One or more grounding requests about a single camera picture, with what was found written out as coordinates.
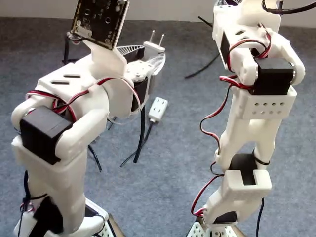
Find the black circuit board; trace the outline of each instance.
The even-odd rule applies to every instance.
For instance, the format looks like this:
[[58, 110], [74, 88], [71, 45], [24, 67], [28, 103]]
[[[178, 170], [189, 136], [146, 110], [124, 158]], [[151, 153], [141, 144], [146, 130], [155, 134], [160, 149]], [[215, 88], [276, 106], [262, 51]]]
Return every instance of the black circuit board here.
[[79, 0], [72, 33], [112, 50], [128, 7], [128, 0]]

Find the floor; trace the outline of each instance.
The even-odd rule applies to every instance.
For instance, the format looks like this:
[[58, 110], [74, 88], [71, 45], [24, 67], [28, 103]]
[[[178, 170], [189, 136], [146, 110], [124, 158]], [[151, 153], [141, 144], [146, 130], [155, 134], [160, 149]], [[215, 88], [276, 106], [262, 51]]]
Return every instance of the floor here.
[[[0, 235], [11, 237], [24, 195], [23, 168], [14, 160], [10, 142], [16, 132], [12, 110], [24, 100], [37, 80], [62, 66], [63, 37], [71, 21], [58, 19], [0, 18]], [[193, 79], [184, 80], [217, 54], [211, 29], [203, 23], [126, 22], [119, 45], [141, 44], [151, 30], [165, 33], [167, 49], [164, 78], [154, 96], [169, 100], [162, 122], [153, 127], [138, 164], [121, 162], [138, 144], [140, 119], [114, 126], [94, 144], [104, 168], [99, 173], [88, 160], [85, 194], [113, 214], [128, 237], [184, 237], [194, 217], [195, 195], [212, 177], [215, 142], [203, 135], [198, 123], [221, 104], [226, 85], [220, 60]], [[266, 198], [260, 236], [313, 236], [316, 232], [316, 29], [282, 28], [307, 68], [291, 116], [283, 122], [269, 167], [274, 188]], [[73, 57], [88, 54], [84, 45], [72, 47]], [[206, 127], [221, 134], [229, 105]], [[252, 146], [245, 147], [251, 151]], [[202, 206], [218, 188], [216, 181], [201, 197]], [[257, 213], [239, 225], [255, 236]]]

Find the power plug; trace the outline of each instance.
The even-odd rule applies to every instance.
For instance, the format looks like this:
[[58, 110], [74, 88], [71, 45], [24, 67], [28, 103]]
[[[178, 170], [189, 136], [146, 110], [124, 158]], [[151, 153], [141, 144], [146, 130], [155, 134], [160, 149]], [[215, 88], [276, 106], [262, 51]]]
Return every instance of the power plug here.
[[153, 105], [149, 111], [150, 121], [151, 122], [160, 122], [167, 107], [168, 107], [167, 100], [156, 97], [154, 102], [153, 102]]
[[164, 53], [166, 51], [165, 48], [161, 46], [162, 41], [164, 39], [164, 34], [161, 36], [159, 44], [153, 43], [154, 36], [155, 36], [155, 31], [152, 32], [150, 40], [144, 42], [144, 47], [145, 47], [144, 60], [145, 61], [155, 58], [159, 54]]

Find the electrical outlet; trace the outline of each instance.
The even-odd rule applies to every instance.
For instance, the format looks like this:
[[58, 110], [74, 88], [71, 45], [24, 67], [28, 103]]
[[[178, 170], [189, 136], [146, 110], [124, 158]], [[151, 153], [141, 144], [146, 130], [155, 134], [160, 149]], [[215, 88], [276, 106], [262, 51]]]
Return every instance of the electrical outlet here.
[[150, 120], [152, 122], [160, 122], [167, 107], [168, 107], [167, 100], [156, 97], [156, 99], [154, 100], [153, 105], [149, 111]]

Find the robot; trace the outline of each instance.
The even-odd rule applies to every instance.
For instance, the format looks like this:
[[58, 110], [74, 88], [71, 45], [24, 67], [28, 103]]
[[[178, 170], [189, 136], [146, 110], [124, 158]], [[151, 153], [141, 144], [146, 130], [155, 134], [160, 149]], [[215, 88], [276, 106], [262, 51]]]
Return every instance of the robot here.
[[[301, 11], [282, 10], [276, 0], [243, 0], [234, 5], [220, 0], [214, 7], [213, 39], [225, 68], [234, 73], [220, 80], [229, 83], [233, 98], [221, 137], [206, 131], [202, 123], [222, 111], [228, 94], [221, 107], [200, 124], [201, 131], [218, 142], [211, 170], [218, 164], [223, 174], [211, 179], [196, 197], [191, 212], [203, 218], [206, 227], [194, 223], [189, 237], [235, 237], [232, 227], [248, 219], [272, 189], [267, 168], [275, 138], [297, 96], [294, 86], [305, 76], [302, 61], [278, 33], [280, 15]], [[248, 142], [255, 142], [253, 152], [238, 154]], [[195, 211], [201, 194], [219, 177], [221, 186]]]
[[87, 147], [107, 121], [138, 114], [165, 64], [152, 42], [116, 47], [128, 0], [79, 0], [71, 34], [91, 54], [39, 79], [12, 114], [26, 169], [18, 237], [115, 236], [108, 213], [83, 192]]

